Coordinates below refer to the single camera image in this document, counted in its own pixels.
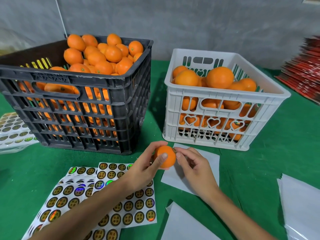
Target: white string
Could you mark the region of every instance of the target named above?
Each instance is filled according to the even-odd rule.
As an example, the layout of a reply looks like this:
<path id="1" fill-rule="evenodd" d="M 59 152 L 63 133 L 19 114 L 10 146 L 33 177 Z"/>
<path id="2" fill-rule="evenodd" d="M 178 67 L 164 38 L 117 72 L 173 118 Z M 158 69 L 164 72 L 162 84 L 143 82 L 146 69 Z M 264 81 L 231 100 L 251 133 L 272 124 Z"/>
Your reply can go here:
<path id="1" fill-rule="evenodd" d="M 56 4 L 57 4 L 58 12 L 59 12 L 59 15 L 60 15 L 60 19 L 61 19 L 61 22 L 62 22 L 62 26 L 63 26 L 64 33 L 65 33 L 66 37 L 68 37 L 66 28 L 65 28 L 64 23 L 63 23 L 62 15 L 61 15 L 61 12 L 60 12 L 58 0 L 56 0 Z"/>

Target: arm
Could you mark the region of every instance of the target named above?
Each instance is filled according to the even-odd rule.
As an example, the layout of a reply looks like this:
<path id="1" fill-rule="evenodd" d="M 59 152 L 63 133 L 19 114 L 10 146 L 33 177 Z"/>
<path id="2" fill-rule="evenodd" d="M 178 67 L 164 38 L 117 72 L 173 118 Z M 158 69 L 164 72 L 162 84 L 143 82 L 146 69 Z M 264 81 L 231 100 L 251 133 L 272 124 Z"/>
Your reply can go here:
<path id="1" fill-rule="evenodd" d="M 150 183 L 168 157 L 164 153 L 150 165 L 152 153 L 157 147 L 167 144 L 166 141 L 152 142 L 121 178 L 67 211 L 40 232 L 34 234 L 30 240 L 84 239 L 115 205 Z"/>
<path id="2" fill-rule="evenodd" d="M 207 159 L 194 148 L 175 149 L 178 163 L 191 187 L 226 223 L 238 240 L 275 240 L 219 189 Z"/>

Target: black plastic crate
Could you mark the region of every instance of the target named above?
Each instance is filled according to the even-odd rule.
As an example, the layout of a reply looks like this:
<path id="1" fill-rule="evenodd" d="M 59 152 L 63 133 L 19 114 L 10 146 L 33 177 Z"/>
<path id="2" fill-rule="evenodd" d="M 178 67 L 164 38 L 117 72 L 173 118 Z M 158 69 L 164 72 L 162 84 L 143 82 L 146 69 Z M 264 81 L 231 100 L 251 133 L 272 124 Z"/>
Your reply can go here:
<path id="1" fill-rule="evenodd" d="M 96 39 L 105 43 L 107 36 Z M 150 98 L 153 40 L 121 39 L 124 45 L 138 40 L 144 52 L 120 76 L 43 70 L 68 66 L 66 40 L 0 56 L 0 91 L 42 145 L 122 155 L 134 151 Z M 72 85 L 80 94 L 45 92 L 36 82 Z"/>

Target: green table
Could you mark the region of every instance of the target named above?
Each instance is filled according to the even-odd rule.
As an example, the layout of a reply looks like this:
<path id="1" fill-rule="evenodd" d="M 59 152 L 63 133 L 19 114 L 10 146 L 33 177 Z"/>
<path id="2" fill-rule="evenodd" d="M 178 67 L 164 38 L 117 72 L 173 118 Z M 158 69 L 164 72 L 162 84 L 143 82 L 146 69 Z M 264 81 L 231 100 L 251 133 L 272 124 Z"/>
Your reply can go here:
<path id="1" fill-rule="evenodd" d="M 131 163 L 152 141 L 162 140 L 166 113 L 164 79 L 169 62 L 152 61 L 152 97 L 139 145 L 127 156 L 53 149 L 39 144 L 0 155 L 0 239 L 21 239 L 54 185 L 71 166 L 97 167 L 99 162 Z M 282 173 L 320 188 L 319 107 L 291 90 L 270 121 L 250 145 L 249 151 L 195 146 L 220 155 L 220 188 L 248 216 L 279 239 L 286 239 L 277 178 Z M 0 95 L 0 115 L 13 109 Z M 160 239 L 175 201 L 221 239 L 235 239 L 217 215 L 197 196 L 155 178 L 157 223 L 123 229 L 120 239 Z"/>

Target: white paper sheet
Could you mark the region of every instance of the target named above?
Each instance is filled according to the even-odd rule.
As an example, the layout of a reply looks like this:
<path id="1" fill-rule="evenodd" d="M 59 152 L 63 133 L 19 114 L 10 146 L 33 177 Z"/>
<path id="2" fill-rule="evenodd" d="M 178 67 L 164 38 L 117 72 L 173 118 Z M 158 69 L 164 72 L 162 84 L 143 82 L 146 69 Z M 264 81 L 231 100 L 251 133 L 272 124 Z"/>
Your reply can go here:
<path id="1" fill-rule="evenodd" d="M 181 148 L 189 148 L 189 146 L 181 145 L 178 143 L 174 144 L 174 147 L 181 147 Z M 213 175 L 217 181 L 217 184 L 219 185 L 219 160 L 220 156 L 214 153 L 206 152 L 203 150 L 197 151 L 206 159 L 208 159 L 211 170 L 213 172 Z M 178 164 L 178 161 L 175 162 L 174 166 L 172 166 L 169 170 L 166 170 L 163 175 L 161 182 L 171 185 L 177 189 L 186 191 L 188 193 L 197 195 L 193 189 L 190 187 L 189 182 L 187 181 L 186 177 L 184 176 L 182 167 Z"/>
<path id="2" fill-rule="evenodd" d="M 194 240 L 210 239 L 220 240 L 208 228 L 198 222 L 175 202 L 166 208 L 169 213 L 167 224 L 164 228 L 161 240 Z"/>
<path id="3" fill-rule="evenodd" d="M 289 239 L 319 239 L 320 190 L 285 174 L 277 181 Z"/>

